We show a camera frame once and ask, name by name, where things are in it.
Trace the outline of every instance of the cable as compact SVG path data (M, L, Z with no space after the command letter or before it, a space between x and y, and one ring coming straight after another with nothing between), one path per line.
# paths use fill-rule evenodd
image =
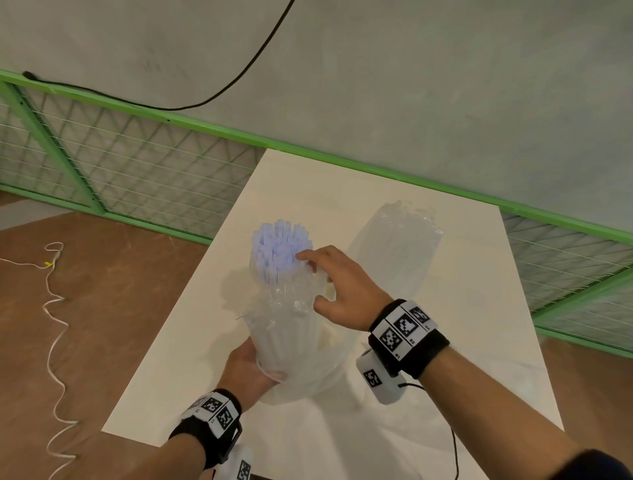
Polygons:
M270 35L268 35L268 38L266 38L265 42L262 44L260 49L257 50L257 53L255 54L255 56L253 58L251 58L251 61L244 67L244 69L238 74L238 76L236 76L233 80L231 80L227 86L225 86L222 90L217 92L212 97L210 97L207 100L204 100L202 102L194 103L193 105L179 106L179 107L176 107L176 108L164 108L164 107L160 107L160 106L146 105L144 103L137 103L137 102L133 102L133 101L130 101L130 100L126 100L125 98L115 97L114 95L108 95L107 93L99 92L98 90L94 90L94 89L91 89L91 88L88 88L88 87L81 87L79 85L66 84L64 82L53 82L51 80L43 80L43 79L39 78L36 74L34 74L32 72L28 72L28 71L22 72L22 75L24 77L26 77L27 79L29 79L29 80L34 80L36 82L40 82L41 84L60 85L61 87L70 87L70 88L74 88L74 89L84 90L86 92L95 93L97 95L101 95L102 97L110 98L112 100L118 100L119 102L128 103L130 105L136 105L136 106L141 106L141 107L145 107L145 108L151 108L153 110L180 111L180 110L188 110L190 108L197 108L199 106L206 105L207 103L209 103L212 100L215 100L217 97L222 95L225 91L230 89L239 79L241 79L244 76L244 74L248 71L248 69L251 68L253 63L255 63L255 60L257 60L259 58L261 53L268 46L268 43L272 40L273 36L275 36L275 34L277 33L277 30L279 29L279 27L281 26L282 22L284 21L285 16L288 15L288 12L292 8L292 5L294 4L294 2L295 2L295 0L290 0L290 2L288 3L288 6L285 8L284 12L281 14L281 17L279 17L279 20L277 20L277 23L275 24L275 27L270 32Z
M52 248L52 245L59 245L59 248ZM64 335L66 330L68 330L68 327L70 327L70 325L68 325L63 320L60 320L60 319L57 319L57 318L53 317L51 315L51 312L49 312L49 310L47 308L47 306L50 305L51 303L55 303L57 301L65 300L65 298L62 297L61 295L57 295L56 293L51 292L51 286L50 286L50 283L49 283L49 277L55 271L55 267L57 266L57 260L61 256L61 251L64 250L64 244L62 242L52 242L52 243L49 243L48 245L46 245L44 247L44 249L46 251L53 251L53 252L55 252L55 255L53 256L53 261L52 262L46 262L44 264L45 266L43 266L43 267L40 266L40 265L36 265L34 263L18 263L18 262L14 262L13 260L7 260L6 258L0 258L0 260L2 260L3 262L12 263L13 265L30 265L31 267L36 267L36 268L39 268L40 270L45 270L47 268L50 268L49 272L46 274L46 291L51 296L53 296L54 298L52 300L49 300L49 301L45 302L42 305L42 309L44 310L44 313L46 313L46 315L48 315L51 320L54 320L55 322L57 322L59 324L62 324L64 326L63 330L60 332L59 335L57 335L57 338L53 341L50 349L48 350L48 357L46 358L46 371L48 371L48 374L55 381L55 383L59 384L61 386L61 388L62 388L61 395L57 399L57 402L55 402L55 406L53 407L53 416L55 417L55 420L57 420L58 422L61 422L61 423L64 423L64 424L68 425L67 427L64 427L62 430L57 432L48 441L48 443L46 444L46 452L49 455L52 455L53 457L56 457L56 458L63 458L65 460L67 460L66 463L64 463L63 465L57 467L57 469L55 469L55 471L48 477L48 480L51 480L55 476L55 474L57 472L59 472L62 468L66 467L66 465L68 465L70 462L75 460L76 457L77 457L76 455L72 455L70 453L52 452L51 451L51 443L53 443L53 441L58 436L63 434L65 431L70 430L72 427L77 425L79 423L79 420L64 420L57 414L57 406L60 404L61 399L64 397L64 394L66 393L66 384L64 382L62 382L58 378L58 376L55 375L55 373L53 373L53 370L51 369L51 354L53 353L53 350L55 349L55 345L57 345L57 342L60 340L62 335Z
M417 383L399 383L398 386L400 388L416 387L421 388L424 391L427 390L422 385L418 385ZM457 480L460 477L460 461L457 458L457 439L455 438L455 432L453 431L453 428L451 428L451 435L453 436L453 451L455 452L455 480Z

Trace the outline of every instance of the forearm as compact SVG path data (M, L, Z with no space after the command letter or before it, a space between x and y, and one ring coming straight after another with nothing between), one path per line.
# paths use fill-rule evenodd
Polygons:
M450 347L429 363L420 382L491 480L547 479L582 450Z
M205 461L195 437L176 435L121 480L198 480Z

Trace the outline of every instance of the white table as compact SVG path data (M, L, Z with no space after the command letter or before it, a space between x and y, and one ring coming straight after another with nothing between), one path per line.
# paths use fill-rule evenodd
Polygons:
M103 431L161 445L180 413L215 385L248 334L234 317L256 291L248 260L260 224L301 223L315 247L345 249L381 205L399 199L435 208L444 231L416 300L453 346L560 426L495 206L268 150ZM260 402L243 417L253 472L275 480L453 478L449 427L425 393L410 389L397 404L379 405L354 358L345 380L316 398ZM463 478L485 478L461 445L459 452Z

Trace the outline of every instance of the sleeve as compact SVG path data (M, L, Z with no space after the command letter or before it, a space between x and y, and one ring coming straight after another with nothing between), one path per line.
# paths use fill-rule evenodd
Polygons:
M563 467L551 480L633 480L627 468L598 450L586 450Z

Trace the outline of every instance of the floor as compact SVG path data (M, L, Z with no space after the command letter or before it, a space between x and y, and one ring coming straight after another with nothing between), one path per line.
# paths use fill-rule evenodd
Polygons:
M0 192L0 215L18 201ZM81 423L53 445L79 455L55 478L116 479L154 448L101 426L206 246L89 214L47 212L0 230L0 257L43 264L51 259L44 245L65 244L51 289L66 301L51 310L71 328L51 365L68 385L58 413ZM48 478L62 463L46 453L62 425L51 415L61 389L46 372L61 327L41 310L45 274L0 262L1 478ZM633 361L554 339L541 346L565 429L633 469Z

